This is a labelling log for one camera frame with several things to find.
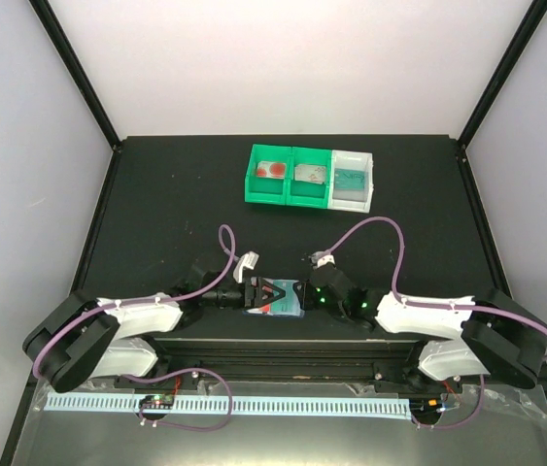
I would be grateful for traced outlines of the blue leather card holder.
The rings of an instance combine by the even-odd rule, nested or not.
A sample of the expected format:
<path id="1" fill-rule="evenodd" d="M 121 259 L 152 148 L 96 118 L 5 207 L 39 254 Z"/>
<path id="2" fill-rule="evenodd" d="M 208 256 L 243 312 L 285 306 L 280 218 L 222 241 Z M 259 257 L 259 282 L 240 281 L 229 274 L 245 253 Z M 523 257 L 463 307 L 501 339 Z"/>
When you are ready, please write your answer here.
<path id="1" fill-rule="evenodd" d="M 295 280 L 251 278 L 245 286 L 245 315 L 302 318 L 302 283 Z"/>

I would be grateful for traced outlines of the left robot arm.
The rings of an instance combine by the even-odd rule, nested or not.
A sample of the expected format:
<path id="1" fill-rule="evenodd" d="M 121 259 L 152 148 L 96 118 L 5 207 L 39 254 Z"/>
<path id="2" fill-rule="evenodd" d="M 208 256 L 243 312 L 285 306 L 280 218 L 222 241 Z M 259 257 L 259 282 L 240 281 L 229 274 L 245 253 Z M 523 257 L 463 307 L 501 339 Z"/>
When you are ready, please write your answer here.
<path id="1" fill-rule="evenodd" d="M 176 287 L 145 297 L 71 293 L 23 340 L 33 376 L 58 393 L 90 379 L 123 375 L 149 387 L 164 385 L 171 365 L 151 342 L 153 333 L 187 326 L 208 307 L 264 316 L 289 309 L 292 283 L 250 276 L 253 261 L 246 254 L 216 268 L 194 264 Z"/>

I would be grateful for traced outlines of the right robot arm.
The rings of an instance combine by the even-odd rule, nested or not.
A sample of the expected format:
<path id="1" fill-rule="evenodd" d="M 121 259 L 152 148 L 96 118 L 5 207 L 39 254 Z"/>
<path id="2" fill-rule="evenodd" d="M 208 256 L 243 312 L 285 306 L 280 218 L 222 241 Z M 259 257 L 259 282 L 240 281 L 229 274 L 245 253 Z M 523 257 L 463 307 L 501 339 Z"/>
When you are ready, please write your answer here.
<path id="1" fill-rule="evenodd" d="M 449 299 L 409 296 L 358 287 L 328 264 L 293 290 L 305 311 L 327 311 L 367 331 L 420 336 L 417 358 L 403 368 L 416 391 L 456 376 L 533 388 L 547 355 L 547 325 L 496 289 Z"/>

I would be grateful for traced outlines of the teal VIP card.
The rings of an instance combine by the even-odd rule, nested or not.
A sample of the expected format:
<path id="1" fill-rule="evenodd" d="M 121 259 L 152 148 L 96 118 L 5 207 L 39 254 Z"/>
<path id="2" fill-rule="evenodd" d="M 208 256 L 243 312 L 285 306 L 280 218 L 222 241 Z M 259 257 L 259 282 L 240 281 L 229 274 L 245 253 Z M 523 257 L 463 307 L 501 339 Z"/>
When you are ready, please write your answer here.
<path id="1" fill-rule="evenodd" d="M 364 191 L 365 172 L 336 168 L 334 171 L 334 189 L 338 191 Z"/>

